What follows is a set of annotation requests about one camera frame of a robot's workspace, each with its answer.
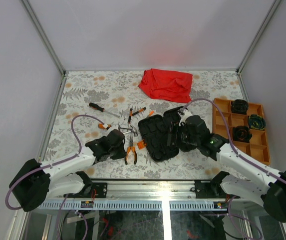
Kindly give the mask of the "black plastic tool case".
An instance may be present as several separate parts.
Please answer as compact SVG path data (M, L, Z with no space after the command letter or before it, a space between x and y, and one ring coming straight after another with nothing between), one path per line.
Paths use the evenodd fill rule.
M167 137L171 122L179 123L181 117L179 109L176 107L164 112L163 115L154 115L142 119L138 123L138 128L142 139L145 141L147 151L155 162L162 162L175 157L181 150L175 146L167 146Z

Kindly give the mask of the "orange handled pliers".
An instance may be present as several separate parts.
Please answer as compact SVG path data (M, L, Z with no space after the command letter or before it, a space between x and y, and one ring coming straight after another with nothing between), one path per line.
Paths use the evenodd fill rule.
M137 164L137 152L134 146L133 134L130 135L129 146L127 148L126 156L124 159L126 165L128 165L128 159L129 159L130 154L133 155L133 163L136 165Z

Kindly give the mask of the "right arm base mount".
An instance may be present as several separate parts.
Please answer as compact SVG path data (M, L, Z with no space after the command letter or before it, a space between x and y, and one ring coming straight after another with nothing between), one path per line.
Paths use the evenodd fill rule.
M227 194L221 187L221 180L194 180L194 186L190 188L198 199L226 199L227 196L233 197L232 194Z

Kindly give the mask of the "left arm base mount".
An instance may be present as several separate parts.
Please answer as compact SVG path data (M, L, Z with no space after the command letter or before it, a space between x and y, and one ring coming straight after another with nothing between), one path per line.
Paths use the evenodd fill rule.
M105 199L107 197L107 187L106 182L94 182L91 186L88 186L85 190L79 193L69 193L69 198L90 198L90 199Z

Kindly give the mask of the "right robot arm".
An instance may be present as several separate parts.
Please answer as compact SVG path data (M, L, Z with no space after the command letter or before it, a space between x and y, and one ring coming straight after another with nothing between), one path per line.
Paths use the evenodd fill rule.
M220 171L211 180L211 193L239 196L262 206L275 220L286 222L286 171L280 172L231 145L223 136L211 133L198 115L183 117L172 122L168 143L188 152L198 149L214 161L229 165L246 177L240 179L226 171Z

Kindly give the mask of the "chrome claw hammer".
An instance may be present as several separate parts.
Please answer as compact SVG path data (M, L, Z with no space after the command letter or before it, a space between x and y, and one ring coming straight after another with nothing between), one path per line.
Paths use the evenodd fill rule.
M135 137L138 136L137 129L134 126L132 126L131 124L128 126L121 126L120 124L114 124L113 127L123 134L132 134Z

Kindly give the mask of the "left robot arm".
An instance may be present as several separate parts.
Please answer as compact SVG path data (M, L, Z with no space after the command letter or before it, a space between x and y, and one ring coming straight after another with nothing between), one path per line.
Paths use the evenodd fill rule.
M53 160L47 165L30 159L9 184L9 190L25 212L38 208L47 198L71 194L87 197L92 193L92 181L85 169L108 158L122 159L125 136L117 129L99 139L89 141L66 159Z

